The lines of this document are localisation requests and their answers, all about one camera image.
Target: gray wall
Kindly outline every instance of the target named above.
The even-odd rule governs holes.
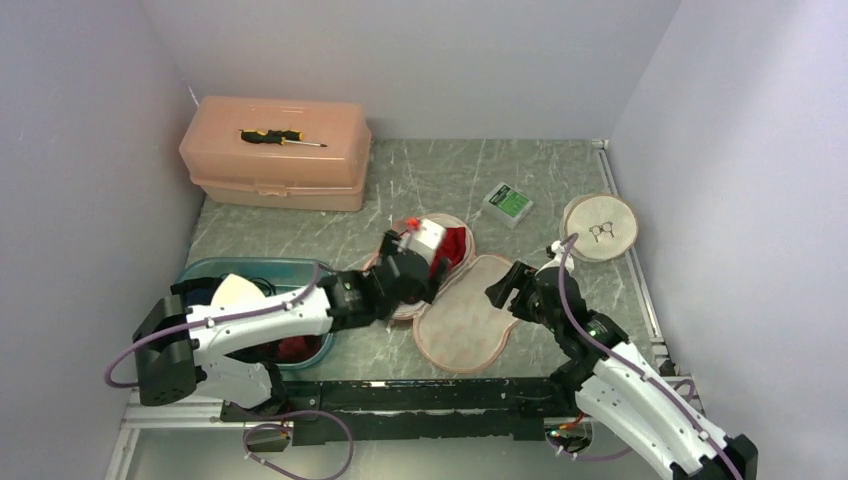
[[[194,104],[134,0],[3,2],[0,58],[0,476],[103,478],[128,394],[102,370],[199,207]]]
[[[611,140],[672,353],[761,478],[848,471],[845,25],[845,2],[684,2]]]
[[[680,3],[141,1],[198,97],[359,102],[383,138],[566,139],[609,137]]]

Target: screwdriver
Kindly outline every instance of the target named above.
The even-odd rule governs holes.
[[[297,130],[241,130],[241,139],[248,143],[296,143],[298,145],[309,145],[312,147],[326,147],[326,143],[304,142],[303,133]]]

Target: toolbox lid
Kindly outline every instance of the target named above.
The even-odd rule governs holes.
[[[315,147],[252,144],[241,130],[296,130]],[[370,133],[360,105],[205,97],[180,144],[197,184],[232,188],[356,188],[368,161]]]
[[[205,178],[197,178],[191,176],[191,181],[200,187],[224,188],[227,190],[235,190],[237,192],[256,193],[263,197],[288,197],[288,196],[303,196],[303,195],[356,195],[361,193],[365,188],[365,177],[368,173],[367,168],[359,171],[359,178],[356,183],[345,187],[313,187],[308,185],[285,185],[282,182],[233,182],[221,180],[208,180]]]

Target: peach plastic toolbox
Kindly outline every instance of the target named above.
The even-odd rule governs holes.
[[[253,144],[241,130],[297,130],[304,141],[327,146]],[[217,202],[356,211],[370,145],[360,105],[205,97],[180,154],[191,181]]]

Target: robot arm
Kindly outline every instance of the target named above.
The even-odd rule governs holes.
[[[178,295],[160,300],[135,341],[175,325],[197,326],[135,351],[141,403],[165,405],[196,393],[254,413],[277,413],[287,398],[276,366],[231,354],[275,339],[366,327],[387,319],[402,302],[432,301],[448,268],[440,263],[430,274],[444,235],[445,228],[429,220],[404,237],[386,232],[368,270],[316,276],[314,285],[255,302],[187,307]]]
[[[661,478],[733,478],[716,448],[732,460],[742,478],[756,478],[757,450],[750,440],[744,435],[730,439],[689,406],[650,368],[615,322],[587,308],[577,282],[566,273],[564,290],[569,310],[579,326],[612,354],[587,341],[574,328],[558,290],[564,246],[554,242],[547,252],[552,260],[541,269],[516,262],[503,279],[486,289],[486,294],[492,305],[502,308],[518,290],[508,309],[516,318],[541,324],[554,334],[570,358],[550,377],[559,401],[607,425]]]

